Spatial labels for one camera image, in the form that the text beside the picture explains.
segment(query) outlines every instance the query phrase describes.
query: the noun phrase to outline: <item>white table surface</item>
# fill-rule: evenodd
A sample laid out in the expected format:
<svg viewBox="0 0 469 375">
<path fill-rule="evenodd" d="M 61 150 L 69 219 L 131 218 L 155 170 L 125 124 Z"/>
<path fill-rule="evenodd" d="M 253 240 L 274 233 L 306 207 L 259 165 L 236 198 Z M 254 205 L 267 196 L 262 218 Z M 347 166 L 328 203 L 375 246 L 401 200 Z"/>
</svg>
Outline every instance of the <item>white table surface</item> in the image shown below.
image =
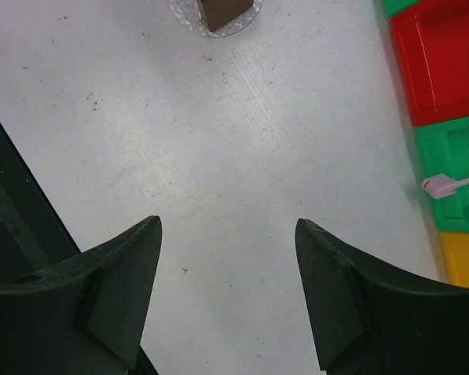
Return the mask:
<svg viewBox="0 0 469 375">
<path fill-rule="evenodd" d="M 224 39 L 164 0 L 0 0 L 0 120 L 82 249 L 161 216 L 160 374 L 319 373 L 299 217 L 446 278 L 371 0 L 266 0 Z"/>
</svg>

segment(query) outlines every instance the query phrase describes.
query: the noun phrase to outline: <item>brown object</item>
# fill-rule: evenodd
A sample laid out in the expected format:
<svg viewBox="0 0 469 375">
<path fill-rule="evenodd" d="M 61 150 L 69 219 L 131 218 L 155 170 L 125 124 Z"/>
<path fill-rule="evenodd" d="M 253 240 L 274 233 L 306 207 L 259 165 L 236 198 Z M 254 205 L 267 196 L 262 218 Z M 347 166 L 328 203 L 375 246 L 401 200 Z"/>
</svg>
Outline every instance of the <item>brown object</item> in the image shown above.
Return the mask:
<svg viewBox="0 0 469 375">
<path fill-rule="evenodd" d="M 252 8 L 253 0 L 196 0 L 210 31 L 220 29 Z"/>
</svg>

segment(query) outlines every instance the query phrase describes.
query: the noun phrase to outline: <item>table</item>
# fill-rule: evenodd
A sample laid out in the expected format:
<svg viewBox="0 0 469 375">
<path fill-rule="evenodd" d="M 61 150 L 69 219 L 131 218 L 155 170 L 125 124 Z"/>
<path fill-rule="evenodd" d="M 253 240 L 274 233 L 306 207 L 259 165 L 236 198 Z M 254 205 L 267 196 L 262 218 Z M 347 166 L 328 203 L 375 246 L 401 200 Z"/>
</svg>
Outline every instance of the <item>table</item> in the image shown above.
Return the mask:
<svg viewBox="0 0 469 375">
<path fill-rule="evenodd" d="M 266 0 L 209 39 L 164 0 L 0 0 L 0 120 L 82 249 L 161 216 L 162 374 L 319 373 L 299 217 L 446 279 L 377 1 Z"/>
</svg>

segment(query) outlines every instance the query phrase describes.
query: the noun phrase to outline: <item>red plastic tray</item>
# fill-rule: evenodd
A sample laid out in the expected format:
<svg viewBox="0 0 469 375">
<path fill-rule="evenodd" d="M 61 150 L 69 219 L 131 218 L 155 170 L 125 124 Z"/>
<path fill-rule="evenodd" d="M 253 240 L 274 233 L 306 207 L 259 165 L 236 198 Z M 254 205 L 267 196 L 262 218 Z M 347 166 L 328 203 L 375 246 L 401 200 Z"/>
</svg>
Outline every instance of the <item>red plastic tray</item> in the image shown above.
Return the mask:
<svg viewBox="0 0 469 375">
<path fill-rule="evenodd" d="M 391 33 L 414 126 L 469 116 L 469 0 L 420 0 Z"/>
</svg>

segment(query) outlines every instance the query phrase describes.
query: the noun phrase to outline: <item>brown sponge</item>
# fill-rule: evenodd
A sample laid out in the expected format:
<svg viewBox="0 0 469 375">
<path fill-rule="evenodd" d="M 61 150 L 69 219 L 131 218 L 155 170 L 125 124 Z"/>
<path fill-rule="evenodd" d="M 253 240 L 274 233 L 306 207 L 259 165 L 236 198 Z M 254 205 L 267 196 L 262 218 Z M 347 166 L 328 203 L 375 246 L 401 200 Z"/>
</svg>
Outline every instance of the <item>brown sponge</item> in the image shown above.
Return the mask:
<svg viewBox="0 0 469 375">
<path fill-rule="evenodd" d="M 215 31 L 252 8 L 253 0 L 196 0 L 202 18 Z"/>
</svg>

